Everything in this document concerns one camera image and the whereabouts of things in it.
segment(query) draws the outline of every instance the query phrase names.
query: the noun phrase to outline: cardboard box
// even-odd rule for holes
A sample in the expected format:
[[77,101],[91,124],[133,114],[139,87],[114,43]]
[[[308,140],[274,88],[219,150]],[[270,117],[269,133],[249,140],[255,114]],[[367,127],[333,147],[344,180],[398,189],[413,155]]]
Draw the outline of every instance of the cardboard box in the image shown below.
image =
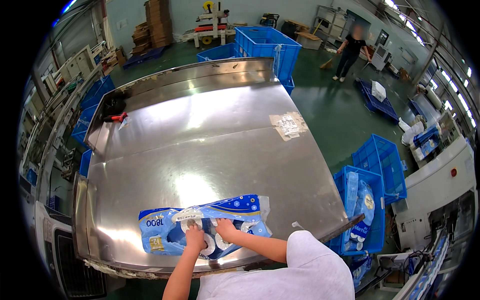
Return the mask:
[[117,61],[120,66],[123,66],[124,63],[127,62],[127,59],[125,58],[125,55],[123,55],[123,48],[120,46],[116,51],[115,54],[117,55]]

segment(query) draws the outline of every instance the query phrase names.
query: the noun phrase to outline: toilet paper roll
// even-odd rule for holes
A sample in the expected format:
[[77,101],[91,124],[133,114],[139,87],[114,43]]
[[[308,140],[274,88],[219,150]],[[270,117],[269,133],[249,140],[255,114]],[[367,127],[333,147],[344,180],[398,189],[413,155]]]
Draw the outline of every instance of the toilet paper roll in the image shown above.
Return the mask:
[[202,251],[200,251],[200,254],[209,256],[215,251],[215,240],[213,239],[213,236],[206,233],[204,233],[204,240],[205,240],[205,243],[207,244],[207,247]]
[[240,227],[240,230],[243,232],[248,232],[250,228],[255,224],[257,224],[257,222],[243,222]]
[[197,223],[198,230],[202,229],[202,227],[203,227],[202,219],[185,219],[185,220],[180,221],[181,230],[183,232],[187,232],[188,227],[190,225],[193,225],[193,223]]
[[224,241],[223,238],[217,233],[215,235],[215,243],[220,250],[226,250],[228,247],[232,245],[232,243],[229,243],[227,241]]

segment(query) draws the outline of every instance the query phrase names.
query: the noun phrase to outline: metal rack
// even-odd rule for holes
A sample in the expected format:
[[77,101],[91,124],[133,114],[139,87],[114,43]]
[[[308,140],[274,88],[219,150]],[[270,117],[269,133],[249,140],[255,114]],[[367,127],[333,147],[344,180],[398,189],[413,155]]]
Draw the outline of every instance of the metal rack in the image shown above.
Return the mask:
[[[338,24],[338,20],[340,19],[345,21],[340,21],[340,23],[343,23],[343,25]],[[348,28],[353,21],[354,19],[348,14],[344,13],[340,8],[334,9],[327,6],[318,5],[312,29],[314,30],[315,34],[320,32],[319,38],[324,41],[324,43],[321,45],[321,49],[325,49],[327,42],[330,42],[331,44],[333,44],[335,41],[343,42],[344,36],[347,35],[345,31],[348,32]],[[321,28],[324,23],[328,24],[328,33]]]

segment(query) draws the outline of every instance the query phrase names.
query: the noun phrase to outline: white t-shirt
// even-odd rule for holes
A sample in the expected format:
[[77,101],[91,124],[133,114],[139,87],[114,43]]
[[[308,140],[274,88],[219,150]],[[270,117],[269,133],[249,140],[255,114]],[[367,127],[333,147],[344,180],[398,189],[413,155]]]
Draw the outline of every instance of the white t-shirt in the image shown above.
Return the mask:
[[238,271],[200,277],[197,300],[208,299],[355,299],[345,262],[305,230],[287,242],[288,268]]

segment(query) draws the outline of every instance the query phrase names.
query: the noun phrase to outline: white plastic bag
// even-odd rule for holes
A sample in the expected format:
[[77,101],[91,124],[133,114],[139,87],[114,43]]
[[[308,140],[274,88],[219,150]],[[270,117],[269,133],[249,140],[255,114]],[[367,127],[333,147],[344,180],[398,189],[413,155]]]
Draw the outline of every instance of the white plastic bag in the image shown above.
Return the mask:
[[372,95],[380,102],[383,102],[385,98],[387,98],[385,88],[376,81],[372,81]]
[[423,123],[418,122],[417,124],[413,125],[405,131],[405,133],[402,135],[402,144],[405,146],[408,146],[408,144],[412,143],[413,138],[417,135],[423,132]]

